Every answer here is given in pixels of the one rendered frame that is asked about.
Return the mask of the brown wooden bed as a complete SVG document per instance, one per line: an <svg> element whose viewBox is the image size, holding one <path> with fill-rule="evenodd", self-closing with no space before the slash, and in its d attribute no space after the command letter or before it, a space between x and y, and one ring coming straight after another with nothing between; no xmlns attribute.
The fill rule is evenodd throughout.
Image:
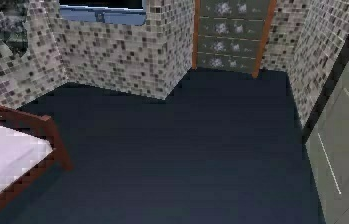
<svg viewBox="0 0 349 224"><path fill-rule="evenodd" d="M0 106L0 210L56 162L73 168L54 120Z"/></svg>

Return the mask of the grey orange-framed chest of drawers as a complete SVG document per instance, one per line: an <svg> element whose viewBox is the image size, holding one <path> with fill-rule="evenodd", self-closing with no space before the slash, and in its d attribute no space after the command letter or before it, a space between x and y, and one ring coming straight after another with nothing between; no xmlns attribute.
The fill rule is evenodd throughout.
<svg viewBox="0 0 349 224"><path fill-rule="evenodd" d="M257 78L277 0L195 0L192 68Z"/></svg>

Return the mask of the blue framed window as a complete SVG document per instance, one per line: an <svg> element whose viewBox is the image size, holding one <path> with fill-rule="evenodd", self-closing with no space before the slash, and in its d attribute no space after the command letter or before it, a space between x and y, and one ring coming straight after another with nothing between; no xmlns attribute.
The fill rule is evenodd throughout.
<svg viewBox="0 0 349 224"><path fill-rule="evenodd" d="M62 18L71 21L143 25L147 0L58 0Z"/></svg>

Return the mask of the grey panelled room door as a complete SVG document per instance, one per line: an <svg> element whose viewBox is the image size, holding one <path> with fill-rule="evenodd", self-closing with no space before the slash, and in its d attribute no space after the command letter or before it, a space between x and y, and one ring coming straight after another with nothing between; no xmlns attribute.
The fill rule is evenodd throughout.
<svg viewBox="0 0 349 224"><path fill-rule="evenodd" d="M305 140L321 224L349 224L349 34L314 107Z"/></svg>

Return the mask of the grey framed wall picture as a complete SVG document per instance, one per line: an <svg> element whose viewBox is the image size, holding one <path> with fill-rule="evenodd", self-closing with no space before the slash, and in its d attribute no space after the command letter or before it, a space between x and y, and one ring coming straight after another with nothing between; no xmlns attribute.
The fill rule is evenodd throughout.
<svg viewBox="0 0 349 224"><path fill-rule="evenodd" d="M28 0L0 0L0 58L26 53L28 4Z"/></svg>

